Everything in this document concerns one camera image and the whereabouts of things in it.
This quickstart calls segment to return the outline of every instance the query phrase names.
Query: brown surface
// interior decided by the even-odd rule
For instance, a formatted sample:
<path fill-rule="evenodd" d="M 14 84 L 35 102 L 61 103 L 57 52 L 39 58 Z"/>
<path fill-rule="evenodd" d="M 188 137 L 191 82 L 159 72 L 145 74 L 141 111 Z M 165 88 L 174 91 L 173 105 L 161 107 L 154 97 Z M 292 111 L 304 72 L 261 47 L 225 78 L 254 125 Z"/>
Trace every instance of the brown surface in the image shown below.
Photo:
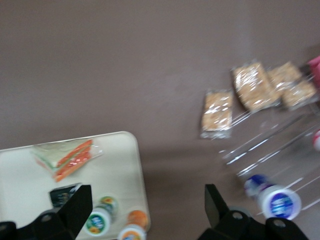
<path fill-rule="evenodd" d="M 206 183 L 250 207 L 218 152 L 268 125 L 199 139 L 206 90 L 230 88 L 230 69 L 252 59 L 275 67 L 319 55 L 319 12 L 315 0 L 3 0 L 0 149 L 129 131 L 148 239 L 197 239 L 209 226 Z"/>

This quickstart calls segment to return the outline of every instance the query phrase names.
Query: food package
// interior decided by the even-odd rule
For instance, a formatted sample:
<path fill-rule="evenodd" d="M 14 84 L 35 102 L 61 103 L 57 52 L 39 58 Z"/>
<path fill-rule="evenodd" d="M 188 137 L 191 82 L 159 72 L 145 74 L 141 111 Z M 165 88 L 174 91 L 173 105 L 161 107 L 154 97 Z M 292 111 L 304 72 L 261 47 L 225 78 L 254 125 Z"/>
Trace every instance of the food package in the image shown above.
<path fill-rule="evenodd" d="M 300 70 L 291 62 L 269 70 L 268 75 L 276 91 L 283 91 L 302 78 Z"/>
<path fill-rule="evenodd" d="M 312 75 L 313 75 L 313 82 L 316 85 L 316 87 L 320 88 L 320 56 L 317 56 L 316 58 L 310 60 L 308 62 Z"/>
<path fill-rule="evenodd" d="M 268 74 L 285 108 L 295 110 L 318 100 L 315 86 L 291 62 L 268 71 Z"/>
<path fill-rule="evenodd" d="M 232 128 L 233 94 L 231 90 L 210 90 L 204 101 L 201 137 L 206 139 L 229 138 Z"/>
<path fill-rule="evenodd" d="M 93 139 L 75 139 L 34 145 L 31 153 L 36 162 L 59 182 L 88 160 L 100 156 L 102 149 L 94 144 Z"/>
<path fill-rule="evenodd" d="M 287 87 L 282 94 L 283 104 L 290 110 L 295 110 L 318 100 L 317 89 L 312 82 L 304 79 Z"/>
<path fill-rule="evenodd" d="M 235 68 L 232 74 L 240 101 L 251 113 L 280 104 L 280 94 L 260 62 Z"/>

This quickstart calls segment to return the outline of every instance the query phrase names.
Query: plastic wrap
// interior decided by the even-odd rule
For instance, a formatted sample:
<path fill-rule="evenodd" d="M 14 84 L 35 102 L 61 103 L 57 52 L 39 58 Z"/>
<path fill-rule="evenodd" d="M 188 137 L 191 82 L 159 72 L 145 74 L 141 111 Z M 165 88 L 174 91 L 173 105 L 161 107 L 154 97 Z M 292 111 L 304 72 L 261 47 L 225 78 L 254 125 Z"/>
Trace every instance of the plastic wrap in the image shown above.
<path fill-rule="evenodd" d="M 210 90 L 204 101 L 201 137 L 229 138 L 232 128 L 233 94 L 231 90 Z"/>
<path fill-rule="evenodd" d="M 313 83 L 302 79 L 283 91 L 282 101 L 286 108 L 295 110 L 319 100 L 318 91 Z"/>
<path fill-rule="evenodd" d="M 269 76 L 259 62 L 232 70 L 234 87 L 242 104 L 250 111 L 276 106 L 280 94 L 271 85 Z"/>
<path fill-rule="evenodd" d="M 59 182 L 87 161 L 100 156 L 102 149 L 92 139 L 75 139 L 34 145 L 31 153 Z"/>
<path fill-rule="evenodd" d="M 319 222 L 320 153 L 313 147 L 313 137 L 320 128 L 320 116 L 301 114 L 257 135 L 236 149 L 224 151 L 226 164 L 234 170 L 239 182 L 254 175 L 266 175 L 274 183 L 291 189 L 301 198 L 302 208 L 294 222 L 306 229 L 306 219 Z M 250 210 L 253 217 L 264 222 L 260 209 Z"/>
<path fill-rule="evenodd" d="M 287 109 L 295 110 L 319 100 L 315 86 L 291 62 L 268 71 L 268 75 Z"/>

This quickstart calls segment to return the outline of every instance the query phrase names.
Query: yogurt cup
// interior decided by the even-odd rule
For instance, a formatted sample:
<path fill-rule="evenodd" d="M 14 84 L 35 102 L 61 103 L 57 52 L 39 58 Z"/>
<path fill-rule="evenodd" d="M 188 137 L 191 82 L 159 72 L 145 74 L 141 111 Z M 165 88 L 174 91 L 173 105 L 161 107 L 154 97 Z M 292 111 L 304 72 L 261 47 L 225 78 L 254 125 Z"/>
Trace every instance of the yogurt cup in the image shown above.
<path fill-rule="evenodd" d="M 268 177 L 256 174 L 244 184 L 245 193 L 256 200 L 265 218 L 294 219 L 301 211 L 299 195 L 289 188 L 269 181 Z"/>

